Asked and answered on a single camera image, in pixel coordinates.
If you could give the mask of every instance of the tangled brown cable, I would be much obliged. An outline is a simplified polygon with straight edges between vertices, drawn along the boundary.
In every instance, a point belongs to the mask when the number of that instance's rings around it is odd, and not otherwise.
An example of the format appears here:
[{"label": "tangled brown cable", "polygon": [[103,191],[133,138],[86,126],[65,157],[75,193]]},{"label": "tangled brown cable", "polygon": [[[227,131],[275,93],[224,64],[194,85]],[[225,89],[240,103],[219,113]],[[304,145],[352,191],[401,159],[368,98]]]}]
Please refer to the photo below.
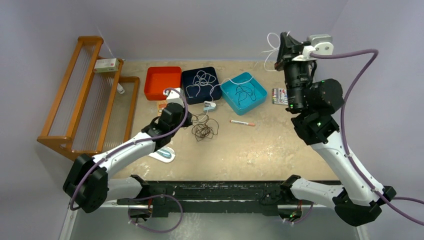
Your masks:
[{"label": "tangled brown cable", "polygon": [[[207,124],[209,120],[215,121],[217,125],[216,132],[213,127]],[[212,139],[215,135],[218,135],[219,129],[220,125],[218,122],[215,119],[210,118],[205,112],[199,115],[193,115],[193,128],[191,129],[191,133],[196,137],[198,142],[203,139]]]}]

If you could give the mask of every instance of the table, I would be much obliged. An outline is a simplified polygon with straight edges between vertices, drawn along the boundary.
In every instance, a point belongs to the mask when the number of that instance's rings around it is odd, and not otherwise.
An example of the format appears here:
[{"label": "table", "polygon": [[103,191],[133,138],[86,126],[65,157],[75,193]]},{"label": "table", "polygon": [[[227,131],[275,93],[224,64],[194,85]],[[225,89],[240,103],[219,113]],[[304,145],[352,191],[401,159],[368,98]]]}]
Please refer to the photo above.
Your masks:
[{"label": "table", "polygon": [[[285,180],[292,174],[309,180],[337,180],[326,162],[296,135],[291,113],[286,106],[272,104],[272,88],[284,88],[284,73],[265,71],[263,62],[253,61],[126,61],[123,76],[140,77],[140,90],[134,115],[132,136],[157,116],[157,103],[144,96],[149,67],[179,66],[183,71],[214,67],[221,83],[249,72],[268,91],[266,102],[243,116],[238,116],[224,99],[216,101],[217,110],[210,118],[219,123],[218,135],[197,141],[191,128],[180,129],[168,147],[176,152],[171,163],[149,156],[142,157],[114,178],[137,174],[156,181],[261,181]],[[271,63],[267,69],[273,69]],[[203,104],[189,105],[193,114],[203,112]],[[230,120],[255,123],[245,126]]]}]

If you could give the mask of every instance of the wall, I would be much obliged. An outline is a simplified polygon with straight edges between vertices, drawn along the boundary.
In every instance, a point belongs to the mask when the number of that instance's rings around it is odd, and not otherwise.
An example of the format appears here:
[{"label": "wall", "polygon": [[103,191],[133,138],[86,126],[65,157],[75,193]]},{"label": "wall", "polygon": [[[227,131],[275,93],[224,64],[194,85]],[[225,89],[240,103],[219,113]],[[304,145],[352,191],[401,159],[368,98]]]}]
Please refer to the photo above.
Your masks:
[{"label": "wall", "polygon": [[[331,31],[334,53],[377,48],[378,58],[346,105],[349,145],[368,170],[398,196],[424,199],[424,2],[350,0]],[[369,59],[319,60],[317,79],[338,79],[343,89]],[[424,221],[424,207],[395,201]],[[371,239],[422,239],[424,228],[383,208],[368,225]]]},{"label": "wall", "polygon": [[36,142],[77,37],[95,35],[67,0],[3,0],[0,8],[0,238],[57,239],[71,161]]},{"label": "wall", "polygon": [[87,0],[116,57],[257,60],[267,34],[328,33],[347,0]]}]

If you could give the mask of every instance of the wooden shelf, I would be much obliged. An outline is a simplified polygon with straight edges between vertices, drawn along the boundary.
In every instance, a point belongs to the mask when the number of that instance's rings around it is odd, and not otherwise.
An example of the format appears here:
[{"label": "wooden shelf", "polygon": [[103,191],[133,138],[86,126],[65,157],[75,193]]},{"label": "wooden shelf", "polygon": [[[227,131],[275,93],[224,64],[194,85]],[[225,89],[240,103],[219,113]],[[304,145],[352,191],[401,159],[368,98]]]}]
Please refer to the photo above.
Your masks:
[{"label": "wooden shelf", "polygon": [[140,80],[120,76],[124,62],[119,60],[118,71],[94,73],[103,39],[99,36],[80,36],[69,61],[62,83],[51,106],[37,141],[59,154],[75,160],[80,154],[99,154],[103,151],[119,82],[133,83],[128,102],[127,121],[122,143],[130,138],[134,108]]}]

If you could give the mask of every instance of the dark blue tray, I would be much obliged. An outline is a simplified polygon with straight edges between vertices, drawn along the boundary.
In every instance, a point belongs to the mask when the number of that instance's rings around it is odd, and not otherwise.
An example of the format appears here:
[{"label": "dark blue tray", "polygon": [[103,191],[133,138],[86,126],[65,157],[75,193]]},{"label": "dark blue tray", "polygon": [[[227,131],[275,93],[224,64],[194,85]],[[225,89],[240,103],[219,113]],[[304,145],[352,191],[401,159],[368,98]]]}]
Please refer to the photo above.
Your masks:
[{"label": "dark blue tray", "polygon": [[212,86],[219,84],[217,72],[215,71],[215,68],[211,66],[183,71],[181,73],[182,90],[184,91],[185,99],[187,100],[187,103],[190,105],[200,104],[200,103],[203,103],[204,101],[218,100],[221,98],[221,95],[222,95],[221,88],[219,86],[216,86],[213,89],[211,94],[213,97],[212,99],[211,96],[209,95],[209,92],[211,91],[212,87],[210,85],[206,85],[206,86],[200,87],[200,92],[196,97],[196,94],[199,91],[199,87],[190,86],[190,85],[193,85],[193,80],[199,71],[204,71],[205,73],[210,74],[216,78],[216,81],[211,83]]}]

